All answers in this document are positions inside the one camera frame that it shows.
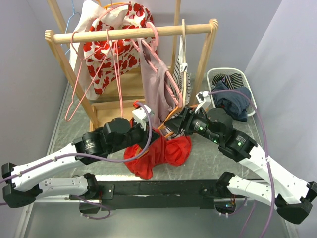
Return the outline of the navy blue tank top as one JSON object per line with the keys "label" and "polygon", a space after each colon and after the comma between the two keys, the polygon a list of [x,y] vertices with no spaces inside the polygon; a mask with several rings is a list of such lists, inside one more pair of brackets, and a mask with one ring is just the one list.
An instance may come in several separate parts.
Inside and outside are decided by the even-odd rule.
{"label": "navy blue tank top", "polygon": [[215,91],[221,91],[221,93],[212,95],[215,106],[223,108],[234,120],[247,122],[249,101],[240,94],[223,92],[224,90],[228,90],[227,86],[223,82],[218,82]]}

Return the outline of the pale pink tank top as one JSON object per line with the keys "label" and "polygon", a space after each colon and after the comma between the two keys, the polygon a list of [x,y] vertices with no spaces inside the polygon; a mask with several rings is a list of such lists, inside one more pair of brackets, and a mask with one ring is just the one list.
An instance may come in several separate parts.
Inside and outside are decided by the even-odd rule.
{"label": "pale pink tank top", "polygon": [[[140,50],[145,51],[146,57],[150,56],[145,47],[140,46]],[[175,108],[175,102],[165,88],[162,68],[155,73],[143,55],[140,56],[140,67],[146,105],[154,112],[152,126],[158,128]]]}

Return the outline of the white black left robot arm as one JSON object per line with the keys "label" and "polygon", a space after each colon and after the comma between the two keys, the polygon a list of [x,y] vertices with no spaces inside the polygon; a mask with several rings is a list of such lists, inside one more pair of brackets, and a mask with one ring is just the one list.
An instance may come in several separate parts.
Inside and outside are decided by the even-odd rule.
{"label": "white black left robot arm", "polygon": [[100,194],[93,174],[77,178],[54,178],[63,170],[108,160],[108,155],[138,145],[143,151],[160,138],[147,123],[131,125],[124,118],[115,118],[92,132],[74,139],[64,148],[24,165],[6,163],[1,167],[5,204],[10,208],[29,205],[37,199],[58,195],[79,196],[86,200]]}

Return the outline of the red tank top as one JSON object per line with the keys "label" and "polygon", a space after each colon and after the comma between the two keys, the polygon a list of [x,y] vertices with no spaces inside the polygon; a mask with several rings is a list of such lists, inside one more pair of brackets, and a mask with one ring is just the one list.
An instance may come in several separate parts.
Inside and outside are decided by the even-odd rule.
{"label": "red tank top", "polygon": [[192,151],[191,137],[184,135],[165,137],[158,129],[158,126],[155,125],[155,120],[152,116],[150,119],[154,129],[152,138],[154,138],[155,133],[158,133],[159,137],[148,146],[143,155],[124,163],[130,172],[145,180],[153,177],[153,168],[157,165],[183,165]]}

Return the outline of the dark striped tank top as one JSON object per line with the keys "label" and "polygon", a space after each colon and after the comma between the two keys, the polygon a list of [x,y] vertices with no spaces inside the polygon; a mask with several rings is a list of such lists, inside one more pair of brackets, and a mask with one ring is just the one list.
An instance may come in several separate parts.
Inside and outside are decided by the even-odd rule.
{"label": "dark striped tank top", "polygon": [[213,86],[216,86],[218,82],[222,82],[230,90],[244,87],[242,74],[239,73],[233,73],[231,75],[219,73],[214,76],[211,83]]}

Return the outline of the white black striped tank top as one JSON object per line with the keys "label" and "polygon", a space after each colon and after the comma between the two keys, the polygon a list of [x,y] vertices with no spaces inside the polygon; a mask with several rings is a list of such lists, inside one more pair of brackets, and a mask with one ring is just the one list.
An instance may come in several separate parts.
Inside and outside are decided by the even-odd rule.
{"label": "white black striped tank top", "polygon": [[[182,36],[180,36],[180,40],[179,40],[179,53],[178,53],[178,58],[175,61],[174,64],[174,71],[173,71],[173,79],[175,80],[175,82],[178,85],[178,88],[180,90],[180,92],[182,93],[183,96],[183,73],[182,73],[182,60],[183,60],[183,56],[182,56]],[[189,104],[190,101],[190,97],[191,97],[191,81],[190,81],[190,76],[189,73],[187,72],[187,95],[186,95],[186,106]]]}

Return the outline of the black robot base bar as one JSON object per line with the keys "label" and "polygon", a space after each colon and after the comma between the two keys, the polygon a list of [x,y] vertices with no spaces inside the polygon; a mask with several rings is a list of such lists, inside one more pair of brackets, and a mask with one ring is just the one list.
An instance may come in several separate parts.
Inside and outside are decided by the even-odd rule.
{"label": "black robot base bar", "polygon": [[99,181],[99,189],[90,200],[97,200],[111,210],[142,208],[199,207],[213,209],[215,199],[232,199],[227,189],[217,188],[217,181]]}

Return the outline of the pink plastic hanger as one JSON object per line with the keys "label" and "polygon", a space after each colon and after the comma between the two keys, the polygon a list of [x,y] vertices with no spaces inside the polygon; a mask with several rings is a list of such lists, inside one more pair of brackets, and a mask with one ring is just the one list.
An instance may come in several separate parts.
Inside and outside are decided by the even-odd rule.
{"label": "pink plastic hanger", "polygon": [[[180,92],[178,84],[173,79],[166,64],[160,59],[160,57],[157,55],[157,53],[155,51],[155,47],[157,47],[159,45],[158,31],[157,31],[156,27],[151,22],[147,22],[146,27],[150,28],[152,30],[152,32],[154,33],[154,39],[152,39],[151,44],[149,44],[144,38],[138,38],[138,40],[141,40],[140,44],[137,44],[133,39],[131,39],[131,42],[134,45],[135,49],[140,53],[140,56],[143,55],[145,57],[145,61],[148,63],[150,68],[155,73],[158,72],[158,68],[162,68],[165,88],[167,89],[167,91],[171,95],[172,99],[174,100],[175,105],[178,108],[182,108],[185,104],[185,101],[184,101],[184,98],[182,96],[182,93]],[[150,53],[149,57],[146,57],[145,51],[140,50],[140,46],[148,49],[148,52]]]}

